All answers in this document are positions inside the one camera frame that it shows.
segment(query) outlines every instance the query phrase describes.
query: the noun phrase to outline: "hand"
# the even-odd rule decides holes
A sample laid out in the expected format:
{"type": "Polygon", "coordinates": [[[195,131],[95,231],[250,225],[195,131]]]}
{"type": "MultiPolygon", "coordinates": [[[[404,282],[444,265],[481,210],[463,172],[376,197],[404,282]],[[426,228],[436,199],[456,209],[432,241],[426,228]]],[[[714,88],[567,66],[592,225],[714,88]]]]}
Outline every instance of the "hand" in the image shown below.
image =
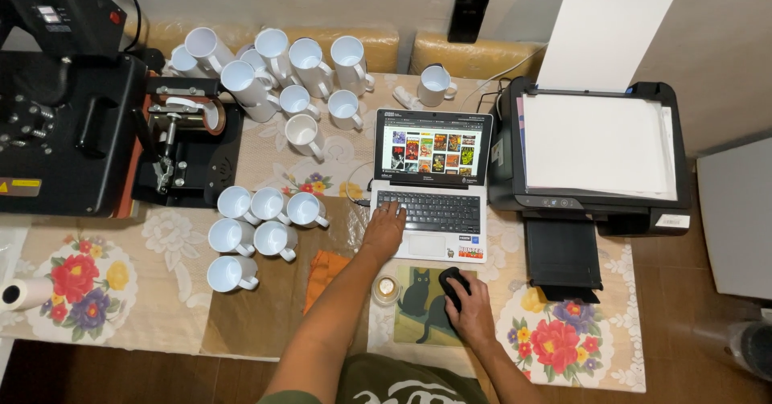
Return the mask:
{"type": "Polygon", "coordinates": [[[360,251],[366,250],[381,264],[388,261],[402,243],[402,232],[407,218],[408,212],[400,208],[399,202],[384,202],[380,209],[373,212],[370,224],[364,231],[360,251]]]}
{"type": "Polygon", "coordinates": [[[448,278],[448,283],[461,299],[461,313],[456,310],[448,296],[445,296],[445,310],[458,334],[469,344],[472,351],[477,353],[479,349],[484,349],[489,343],[496,341],[488,285],[468,271],[462,270],[461,275],[469,282],[472,295],[466,293],[459,281],[448,278]]]}

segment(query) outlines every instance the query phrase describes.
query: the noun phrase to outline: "wooden floor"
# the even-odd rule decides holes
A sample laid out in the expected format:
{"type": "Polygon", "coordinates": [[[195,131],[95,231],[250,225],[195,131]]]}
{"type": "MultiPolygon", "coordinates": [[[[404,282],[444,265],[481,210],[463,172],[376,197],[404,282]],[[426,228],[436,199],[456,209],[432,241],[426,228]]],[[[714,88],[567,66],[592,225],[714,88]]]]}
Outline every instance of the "wooden floor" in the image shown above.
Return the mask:
{"type": "MultiPolygon", "coordinates": [[[[769,404],[770,385],[700,351],[700,324],[758,316],[746,301],[716,293],[700,215],[683,237],[633,241],[646,367],[645,394],[539,386],[561,404],[769,404]]],[[[17,340],[0,403],[254,403],[274,363],[17,340]]],[[[497,402],[486,380],[481,386],[497,402]]]]}

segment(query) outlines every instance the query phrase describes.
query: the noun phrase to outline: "barcode label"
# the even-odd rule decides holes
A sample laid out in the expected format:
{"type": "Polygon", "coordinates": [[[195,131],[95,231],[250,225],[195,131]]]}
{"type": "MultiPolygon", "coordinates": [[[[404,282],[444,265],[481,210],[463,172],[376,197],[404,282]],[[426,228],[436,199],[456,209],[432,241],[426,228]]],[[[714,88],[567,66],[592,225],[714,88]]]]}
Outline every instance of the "barcode label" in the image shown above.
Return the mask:
{"type": "Polygon", "coordinates": [[[690,215],[662,214],[655,226],[689,229],[690,215]]]}

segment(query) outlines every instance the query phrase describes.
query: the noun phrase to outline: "laptop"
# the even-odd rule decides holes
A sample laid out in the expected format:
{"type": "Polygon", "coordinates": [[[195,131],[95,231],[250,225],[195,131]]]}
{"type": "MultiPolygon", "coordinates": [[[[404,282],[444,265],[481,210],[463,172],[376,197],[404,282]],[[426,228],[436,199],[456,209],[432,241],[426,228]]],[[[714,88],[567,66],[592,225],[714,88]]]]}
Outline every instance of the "laptop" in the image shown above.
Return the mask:
{"type": "Polygon", "coordinates": [[[408,221],[395,258],[483,263],[493,116],[381,109],[371,216],[398,200],[408,221]]]}

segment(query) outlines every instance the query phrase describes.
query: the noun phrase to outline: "smartphone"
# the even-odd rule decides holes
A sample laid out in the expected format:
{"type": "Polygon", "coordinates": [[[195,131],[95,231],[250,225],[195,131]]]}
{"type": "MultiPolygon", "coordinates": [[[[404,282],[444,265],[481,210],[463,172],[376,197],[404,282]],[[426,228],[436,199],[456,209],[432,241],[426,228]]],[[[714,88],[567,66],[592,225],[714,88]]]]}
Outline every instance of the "smartphone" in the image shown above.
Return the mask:
{"type": "Polygon", "coordinates": [[[449,43],[474,44],[483,26],[488,0],[456,0],[448,31],[449,43]]]}

